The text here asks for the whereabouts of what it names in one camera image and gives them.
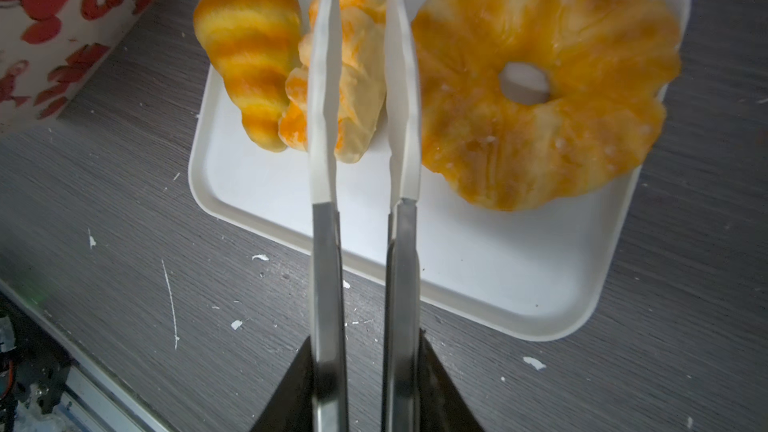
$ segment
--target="white tray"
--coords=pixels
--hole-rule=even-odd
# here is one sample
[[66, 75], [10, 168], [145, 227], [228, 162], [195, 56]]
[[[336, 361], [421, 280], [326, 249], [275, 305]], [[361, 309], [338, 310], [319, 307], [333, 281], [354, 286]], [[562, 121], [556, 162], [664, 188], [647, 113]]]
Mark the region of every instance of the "white tray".
[[[310, 0], [299, 0], [306, 23]], [[413, 18], [424, 0], [406, 0]], [[666, 0], [685, 28], [690, 0]], [[339, 164], [343, 262], [384, 282], [389, 147], [379, 124], [369, 151]], [[575, 331], [597, 305], [639, 168], [586, 196], [533, 211], [470, 206], [422, 168], [418, 253], [422, 299], [499, 331], [551, 341]], [[306, 155], [252, 143], [220, 75], [210, 69], [189, 164], [192, 194], [211, 214], [308, 252], [312, 216]]]

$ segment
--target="croissant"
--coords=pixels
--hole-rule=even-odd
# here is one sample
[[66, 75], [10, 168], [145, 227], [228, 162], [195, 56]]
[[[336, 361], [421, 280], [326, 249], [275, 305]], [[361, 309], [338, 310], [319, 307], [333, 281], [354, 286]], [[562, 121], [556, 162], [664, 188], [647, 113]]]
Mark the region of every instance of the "croissant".
[[200, 0], [194, 11], [195, 35], [242, 111], [248, 137], [273, 152], [286, 148], [278, 121], [298, 63], [300, 14], [298, 0]]
[[[422, 160], [468, 202], [497, 210], [578, 196], [639, 166], [680, 72], [663, 0], [427, 0], [412, 22]], [[546, 72], [550, 97], [502, 93], [509, 62]]]
[[[314, 26], [320, 0], [312, 0]], [[386, 0], [340, 0], [342, 72], [339, 138], [336, 158], [354, 163], [368, 149], [386, 94], [384, 82], [384, 24]], [[306, 86], [312, 55], [312, 33], [299, 44], [301, 68], [286, 81], [290, 106], [280, 121], [280, 137], [293, 149], [306, 150]]]

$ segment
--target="donut hole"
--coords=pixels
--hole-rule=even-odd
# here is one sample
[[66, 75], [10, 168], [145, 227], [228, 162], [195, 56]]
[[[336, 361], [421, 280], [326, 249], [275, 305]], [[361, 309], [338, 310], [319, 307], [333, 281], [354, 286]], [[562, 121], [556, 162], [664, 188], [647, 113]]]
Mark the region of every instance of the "donut hole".
[[498, 74], [498, 82], [507, 99], [526, 106], [549, 100], [546, 72], [526, 62], [508, 62]]

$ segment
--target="metal tongs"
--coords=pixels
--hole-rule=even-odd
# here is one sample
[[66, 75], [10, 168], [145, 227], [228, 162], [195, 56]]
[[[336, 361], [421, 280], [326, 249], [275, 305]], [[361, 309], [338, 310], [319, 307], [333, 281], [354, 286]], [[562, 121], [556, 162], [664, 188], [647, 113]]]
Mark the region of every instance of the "metal tongs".
[[[386, 110], [392, 156], [382, 431], [482, 430], [419, 331], [416, 202], [421, 97], [404, 0], [387, 0]], [[342, 31], [339, 0], [320, 0], [312, 37], [307, 136], [312, 199], [310, 336], [252, 431], [349, 429], [336, 158]]]

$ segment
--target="wood grain surface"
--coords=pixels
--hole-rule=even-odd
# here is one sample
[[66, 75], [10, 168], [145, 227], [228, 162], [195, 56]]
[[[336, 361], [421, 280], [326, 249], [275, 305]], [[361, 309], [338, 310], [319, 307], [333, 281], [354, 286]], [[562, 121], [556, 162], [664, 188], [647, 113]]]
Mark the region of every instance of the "wood grain surface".
[[[0, 277], [179, 430], [238, 431], [307, 334], [308, 261], [192, 199], [196, 3], [158, 0], [50, 130], [0, 142]], [[768, 429], [767, 11], [694, 0], [664, 134], [581, 330], [529, 343], [423, 306], [487, 430]], [[346, 280], [350, 423], [373, 431], [383, 288]]]

